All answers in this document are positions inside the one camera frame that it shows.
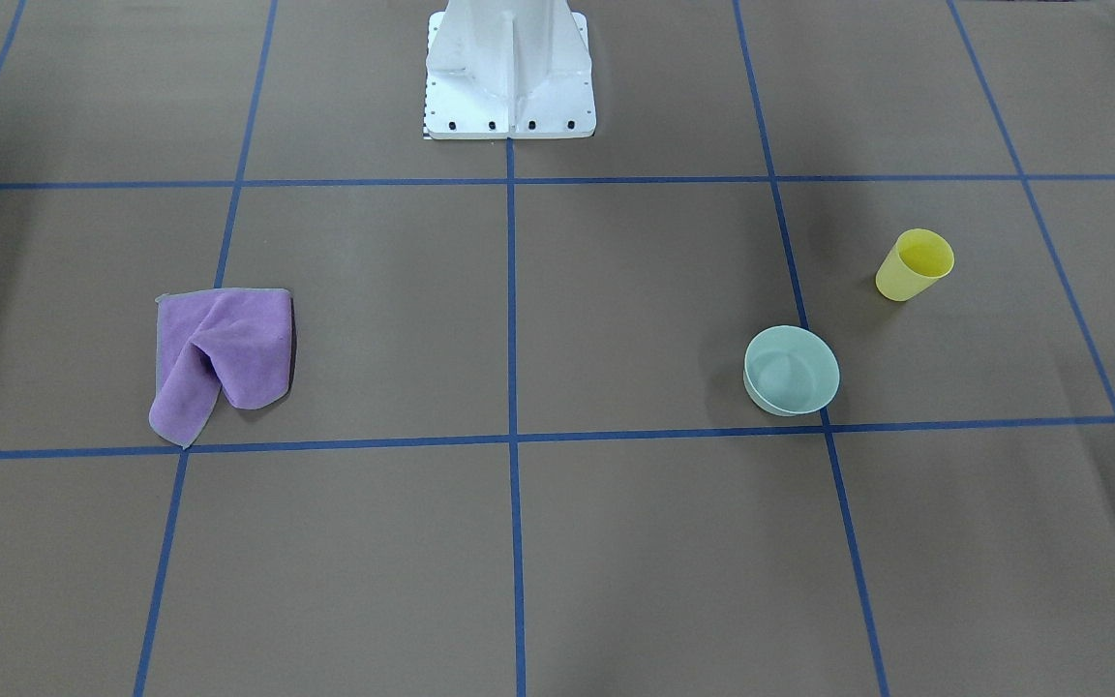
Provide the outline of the mint green plastic bowl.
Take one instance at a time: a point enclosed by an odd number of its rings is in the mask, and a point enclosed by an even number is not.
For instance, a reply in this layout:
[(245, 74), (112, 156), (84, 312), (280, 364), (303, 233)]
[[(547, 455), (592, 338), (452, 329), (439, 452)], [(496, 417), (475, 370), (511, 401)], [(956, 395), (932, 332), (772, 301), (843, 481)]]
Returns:
[(757, 408), (778, 416), (818, 413), (841, 385), (837, 358), (818, 335), (799, 326), (777, 325), (747, 345), (741, 380)]

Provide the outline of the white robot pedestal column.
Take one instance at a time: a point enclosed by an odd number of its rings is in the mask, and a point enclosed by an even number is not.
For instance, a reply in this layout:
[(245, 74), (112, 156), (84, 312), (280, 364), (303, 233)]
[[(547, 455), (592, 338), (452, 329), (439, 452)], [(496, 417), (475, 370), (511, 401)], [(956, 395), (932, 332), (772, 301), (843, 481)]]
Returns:
[(425, 137), (597, 133), (588, 19), (566, 1), (450, 1), (429, 16), (426, 40)]

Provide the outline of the yellow plastic cup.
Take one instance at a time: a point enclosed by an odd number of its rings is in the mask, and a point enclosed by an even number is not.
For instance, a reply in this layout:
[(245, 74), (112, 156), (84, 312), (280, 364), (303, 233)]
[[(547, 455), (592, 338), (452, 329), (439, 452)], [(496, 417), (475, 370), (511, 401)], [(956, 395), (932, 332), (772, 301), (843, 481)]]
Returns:
[(942, 281), (954, 265), (954, 251), (946, 238), (934, 230), (912, 228), (898, 235), (873, 282), (888, 300), (906, 303)]

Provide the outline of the purple microfiber cloth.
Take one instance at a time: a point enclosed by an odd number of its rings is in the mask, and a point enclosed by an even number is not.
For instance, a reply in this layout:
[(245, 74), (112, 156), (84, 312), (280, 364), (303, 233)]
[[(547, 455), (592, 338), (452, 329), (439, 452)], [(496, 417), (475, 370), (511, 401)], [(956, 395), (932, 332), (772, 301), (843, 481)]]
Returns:
[(221, 397), (240, 410), (290, 393), (295, 304), (287, 289), (223, 288), (156, 299), (155, 394), (149, 424), (187, 449)]

